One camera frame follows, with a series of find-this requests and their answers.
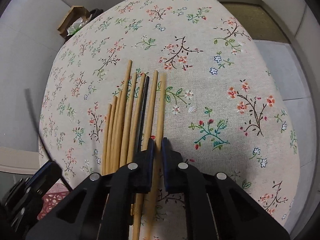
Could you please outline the pink perforated utensil holder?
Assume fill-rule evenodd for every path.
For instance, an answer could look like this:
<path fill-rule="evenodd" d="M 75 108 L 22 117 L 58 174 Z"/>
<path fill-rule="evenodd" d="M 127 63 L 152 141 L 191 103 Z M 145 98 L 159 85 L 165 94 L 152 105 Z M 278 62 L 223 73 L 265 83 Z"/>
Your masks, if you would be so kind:
<path fill-rule="evenodd" d="M 54 207 L 69 194 L 68 189 L 61 183 L 54 184 L 42 197 L 43 207 L 37 216 L 38 220 L 43 219 Z"/>

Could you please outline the short wooden chopstick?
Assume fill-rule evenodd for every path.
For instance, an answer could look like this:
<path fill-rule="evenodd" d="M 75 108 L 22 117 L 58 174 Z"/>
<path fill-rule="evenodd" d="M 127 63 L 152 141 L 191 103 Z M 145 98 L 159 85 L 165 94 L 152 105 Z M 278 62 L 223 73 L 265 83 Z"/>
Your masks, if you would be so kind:
<path fill-rule="evenodd" d="M 112 165 L 113 165 L 113 154 L 114 154 L 114 142 L 116 139 L 116 127 L 117 127 L 117 118 L 118 118 L 118 112 L 119 112 L 119 107 L 120 107 L 120 99 L 122 95 L 122 90 L 119 91 L 118 99 L 117 99 L 117 104 L 116 104 L 116 109 L 114 113 L 114 122 L 113 122 L 113 129 L 112 129 L 112 138 L 111 138 L 111 150 L 110 150 L 110 169 L 109 172 L 112 173 Z"/>
<path fill-rule="evenodd" d="M 101 163 L 101 174 L 105 175 L 105 167 L 106 167 L 106 151 L 107 151 L 107 138 L 108 138 L 108 128 L 110 124 L 110 116 L 111 116 L 112 105 L 108 104 L 107 115 L 105 119 L 105 130 L 104 130 L 104 139 L 103 139 L 103 153 L 102 153 L 102 163 Z"/>
<path fill-rule="evenodd" d="M 116 112 L 117 99 L 118 99 L 118 97 L 114 96 L 113 101 L 112 101 L 110 122 L 109 122 L 109 127 L 108 127 L 108 137 L 107 137 L 105 174 L 109 174 L 109 169 L 110 169 L 111 140 L 112 140 L 113 123 L 114 123 L 114 115 Z"/>

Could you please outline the longest wooden chopstick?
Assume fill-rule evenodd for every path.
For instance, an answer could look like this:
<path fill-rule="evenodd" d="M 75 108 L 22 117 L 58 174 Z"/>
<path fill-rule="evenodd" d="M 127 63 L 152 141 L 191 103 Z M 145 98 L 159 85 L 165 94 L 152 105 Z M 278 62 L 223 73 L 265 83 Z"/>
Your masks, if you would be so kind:
<path fill-rule="evenodd" d="M 124 85 L 123 85 L 122 95 L 120 97 L 119 112 L 117 116 L 116 136 L 114 141 L 114 153 L 113 153 L 112 166 L 111 166 L 112 172 L 116 172 L 116 170 L 119 168 L 121 142 L 123 137 L 123 127 L 124 127 L 124 118 L 125 118 L 125 110 L 126 110 L 127 90 L 129 86 L 131 67 L 132 67 L 132 60 L 129 60 L 125 78 L 124 78 Z"/>

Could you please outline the floral tablecloth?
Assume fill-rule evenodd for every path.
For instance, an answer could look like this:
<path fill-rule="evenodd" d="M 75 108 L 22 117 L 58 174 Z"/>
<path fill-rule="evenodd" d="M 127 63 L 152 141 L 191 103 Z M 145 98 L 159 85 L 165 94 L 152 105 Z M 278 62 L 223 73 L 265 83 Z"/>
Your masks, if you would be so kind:
<path fill-rule="evenodd" d="M 150 139 L 156 139 L 161 74 L 163 136 L 200 172 L 223 172 L 283 228 L 299 179 L 297 138 L 255 42 L 217 0 L 125 0 L 74 34 L 50 71 L 40 115 L 39 162 L 49 150 L 67 182 L 101 172 L 108 104 L 137 73 L 158 71 Z"/>

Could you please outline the olive floor mat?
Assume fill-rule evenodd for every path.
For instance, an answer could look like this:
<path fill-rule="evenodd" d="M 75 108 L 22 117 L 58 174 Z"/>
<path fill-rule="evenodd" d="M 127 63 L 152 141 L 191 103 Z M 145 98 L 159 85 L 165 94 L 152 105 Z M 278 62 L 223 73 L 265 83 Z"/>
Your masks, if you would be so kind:
<path fill-rule="evenodd" d="M 254 40 L 290 43 L 274 19 L 259 5 L 222 2 Z"/>

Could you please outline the cardboard box with trash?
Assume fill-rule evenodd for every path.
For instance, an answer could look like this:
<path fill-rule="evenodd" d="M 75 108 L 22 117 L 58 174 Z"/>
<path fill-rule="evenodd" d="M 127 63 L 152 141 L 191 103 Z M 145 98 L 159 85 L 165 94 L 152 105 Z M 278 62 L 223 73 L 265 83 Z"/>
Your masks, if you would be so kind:
<path fill-rule="evenodd" d="M 89 18 L 89 11 L 83 6 L 72 6 L 67 14 L 62 19 L 57 31 L 60 36 L 65 38 L 67 36 L 67 29 L 79 18 L 87 19 Z"/>

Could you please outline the black trash bin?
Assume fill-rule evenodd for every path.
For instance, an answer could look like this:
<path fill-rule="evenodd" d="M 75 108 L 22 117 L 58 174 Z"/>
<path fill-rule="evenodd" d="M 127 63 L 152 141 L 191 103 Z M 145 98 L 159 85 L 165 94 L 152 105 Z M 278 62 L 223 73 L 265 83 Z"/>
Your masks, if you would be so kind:
<path fill-rule="evenodd" d="M 91 19 L 93 20 L 94 18 L 96 18 L 99 15 L 101 15 L 103 12 L 104 12 L 103 9 L 95 8 L 95 9 L 91 10 L 89 13 L 91 15 Z"/>

